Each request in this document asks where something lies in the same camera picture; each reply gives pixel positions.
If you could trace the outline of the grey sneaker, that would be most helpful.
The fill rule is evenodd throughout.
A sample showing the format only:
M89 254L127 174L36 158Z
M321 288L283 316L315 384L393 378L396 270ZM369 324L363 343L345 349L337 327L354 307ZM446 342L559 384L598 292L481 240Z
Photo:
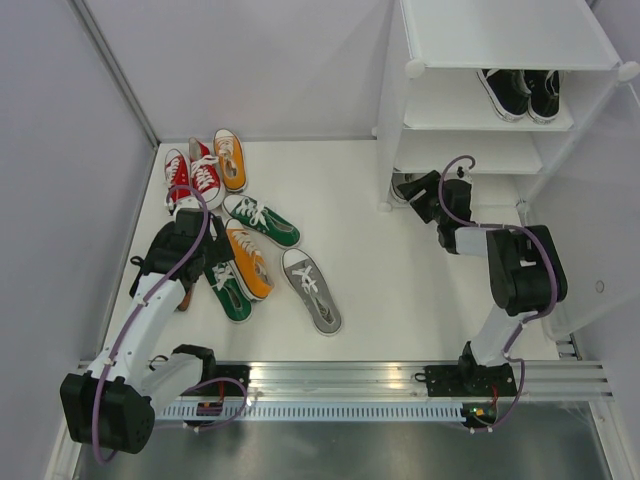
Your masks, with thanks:
M398 203L409 203L422 194L423 175L394 172L391 188L391 193Z
M281 268L310 314L314 328L325 336L336 335L343 325L342 315L313 258L299 248L289 248L282 253Z

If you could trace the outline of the green sneaker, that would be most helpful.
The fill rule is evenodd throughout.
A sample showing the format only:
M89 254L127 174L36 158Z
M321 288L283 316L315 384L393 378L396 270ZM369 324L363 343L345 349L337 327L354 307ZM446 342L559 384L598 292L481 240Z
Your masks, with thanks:
M252 314L252 303L242 292L231 266L220 263L206 269L204 275L226 317L234 323L247 321Z
M296 247L301 240L301 233L295 225L253 197L242 194L227 195L222 208L244 227L266 236L279 247Z

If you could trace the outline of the black sneaker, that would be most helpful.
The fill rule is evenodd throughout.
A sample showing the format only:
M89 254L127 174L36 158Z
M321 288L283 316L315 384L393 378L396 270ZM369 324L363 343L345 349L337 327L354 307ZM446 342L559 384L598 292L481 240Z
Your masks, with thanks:
M525 116L531 90L522 70L479 69L477 77L499 118L515 123Z
M530 90L528 114L531 119L542 125L554 121L560 107L560 72L526 70L524 80Z

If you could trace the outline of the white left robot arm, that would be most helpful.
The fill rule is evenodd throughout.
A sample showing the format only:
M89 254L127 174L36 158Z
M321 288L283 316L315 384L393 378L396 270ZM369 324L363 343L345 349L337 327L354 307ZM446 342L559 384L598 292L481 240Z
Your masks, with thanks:
M142 259L132 303L120 332L83 374L70 373L60 387L73 441L136 454L148 442L157 415L183 393L206 396L218 384L208 347L181 344L158 367L153 349L172 315L207 270L230 261L233 250L222 219L181 209L163 226Z

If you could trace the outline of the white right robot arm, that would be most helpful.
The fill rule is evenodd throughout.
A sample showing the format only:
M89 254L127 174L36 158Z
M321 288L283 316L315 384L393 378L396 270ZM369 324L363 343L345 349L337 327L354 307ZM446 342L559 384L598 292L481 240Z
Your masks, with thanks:
M391 193L424 223L435 223L438 242L448 253L482 257L488 264L494 305L456 364L425 369L429 394L481 396L497 389L501 395L514 395L508 361L513 344L528 318L539 316L568 293L549 229L472 225L471 184L461 178L444 179L437 171L421 177L396 172Z

